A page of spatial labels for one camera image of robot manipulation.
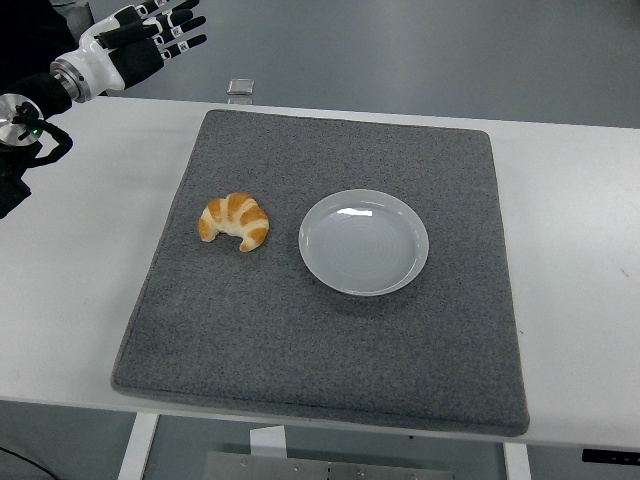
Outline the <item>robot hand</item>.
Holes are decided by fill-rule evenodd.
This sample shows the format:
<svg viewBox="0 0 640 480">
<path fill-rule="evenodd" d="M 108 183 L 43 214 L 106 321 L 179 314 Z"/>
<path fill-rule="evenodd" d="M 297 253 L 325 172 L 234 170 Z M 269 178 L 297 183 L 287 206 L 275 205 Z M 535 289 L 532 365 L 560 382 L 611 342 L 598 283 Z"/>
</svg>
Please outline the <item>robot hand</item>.
<svg viewBox="0 0 640 480">
<path fill-rule="evenodd" d="M 50 73 L 72 100 L 89 101 L 107 91 L 135 86 L 175 57 L 203 44 L 206 18 L 196 1 L 140 1 L 89 27 L 76 50 L 51 64 Z"/>
</svg>

